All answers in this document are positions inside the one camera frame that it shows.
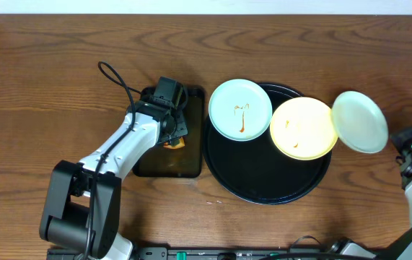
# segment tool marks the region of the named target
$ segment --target wooden table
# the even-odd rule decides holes
[[[53,167],[88,155],[122,122],[128,98],[100,60],[136,89],[166,76],[202,85],[207,99],[234,78],[327,104],[358,90],[390,131],[412,125],[412,17],[0,15],[0,259],[44,259],[51,244],[38,228]],[[364,155],[338,142],[320,185],[281,206],[238,199],[205,163],[196,179],[131,175],[119,231],[173,247],[283,248],[302,235],[387,246],[409,228],[395,156],[391,144]]]

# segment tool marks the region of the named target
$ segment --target yellow plate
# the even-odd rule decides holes
[[[337,142],[331,109],[310,97],[296,97],[282,103],[273,114],[270,133],[273,143],[285,155],[314,160],[327,154]]]

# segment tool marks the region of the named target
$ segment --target white wall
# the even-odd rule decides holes
[[[412,0],[0,0],[0,14],[412,14]]]

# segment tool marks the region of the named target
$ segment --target black round tray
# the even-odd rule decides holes
[[[268,93],[273,112],[302,93],[276,84],[259,84]],[[222,136],[209,117],[204,126],[203,154],[214,175],[229,192],[258,204],[285,204],[308,194],[328,170],[331,152],[316,160],[295,160],[278,150],[270,128],[254,140]]]

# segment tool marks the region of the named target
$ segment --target wire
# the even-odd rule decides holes
[[[335,260],[372,260],[371,258],[362,256],[349,256],[341,255],[338,253],[279,253],[274,256],[263,257],[259,260],[278,260],[278,259],[289,259],[289,258],[315,258],[315,259],[335,259]]]
[[[111,72],[118,78],[119,82],[113,79],[110,75],[108,75],[102,68],[102,65],[105,65]],[[100,172],[100,168],[102,167],[103,163],[105,162],[106,158],[110,154],[111,150],[118,145],[118,143],[126,137],[128,133],[130,133],[133,129],[133,126],[135,124],[135,102],[133,101],[133,97],[131,94],[131,91],[140,93],[138,90],[135,90],[133,88],[130,88],[126,85],[122,77],[117,73],[115,69],[112,68],[111,65],[104,61],[99,61],[98,62],[98,69],[112,82],[116,83],[117,85],[120,85],[123,87],[126,92],[128,99],[131,101],[131,107],[132,107],[132,122],[130,126],[121,134],[119,138],[117,138],[107,149],[105,152],[103,152],[100,155],[100,160],[98,161],[97,167],[95,168],[95,172],[93,173],[93,181],[92,181],[92,187],[90,189],[90,207],[89,207],[89,229],[87,230],[87,241],[85,243],[85,251],[82,257],[80,258],[81,260],[87,260],[87,258],[90,255],[90,250],[92,248],[92,234],[95,233],[93,232],[93,211],[94,211],[94,203],[95,203],[95,194],[97,193],[97,178],[98,178],[98,173]]]
[[[320,246],[322,245],[320,241],[318,241],[318,239],[316,239],[314,236],[311,235],[303,235],[300,238],[298,238],[295,242],[293,242],[289,248],[287,249],[287,253],[290,253],[291,249],[298,244],[298,242],[303,241],[304,239],[313,239],[314,241],[316,241]]]

